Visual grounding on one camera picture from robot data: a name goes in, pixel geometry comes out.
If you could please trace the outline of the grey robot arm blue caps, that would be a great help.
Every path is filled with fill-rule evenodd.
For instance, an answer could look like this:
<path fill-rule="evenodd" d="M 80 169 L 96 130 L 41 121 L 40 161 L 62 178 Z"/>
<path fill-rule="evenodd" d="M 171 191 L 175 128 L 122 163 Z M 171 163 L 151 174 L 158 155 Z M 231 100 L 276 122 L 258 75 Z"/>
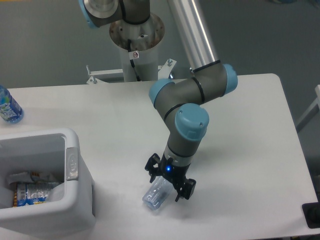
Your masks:
<path fill-rule="evenodd" d="M 151 12 L 148 0 L 81 0 L 80 9 L 91 28 L 109 26 L 120 52 L 126 82 L 152 81 L 149 98 L 169 130 L 162 156 L 153 154 L 145 165 L 151 180 L 161 176 L 189 199 L 196 181 L 186 174 L 207 132 L 209 115 L 202 104 L 234 91 L 238 77 L 221 63 L 197 0 L 168 2 L 193 71 L 180 82 L 158 77 L 156 49 L 165 35 L 162 20 Z"/>

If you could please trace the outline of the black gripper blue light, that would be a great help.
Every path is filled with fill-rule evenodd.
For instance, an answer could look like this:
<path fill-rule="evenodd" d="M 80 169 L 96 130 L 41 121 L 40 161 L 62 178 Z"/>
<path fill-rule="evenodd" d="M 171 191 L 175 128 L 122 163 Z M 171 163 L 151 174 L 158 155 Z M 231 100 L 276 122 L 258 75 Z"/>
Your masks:
<path fill-rule="evenodd" d="M 150 182 L 153 182 L 156 177 L 163 177 L 172 183 L 177 191 L 175 202 L 178 202 L 179 199 L 189 200 L 196 187 L 196 180 L 186 177 L 190 165 L 190 163 L 181 165 L 176 163 L 176 159 L 171 156 L 166 157 L 163 154 L 162 157 L 159 157 L 157 153 L 154 153 L 148 159 L 145 170 L 148 171 Z"/>

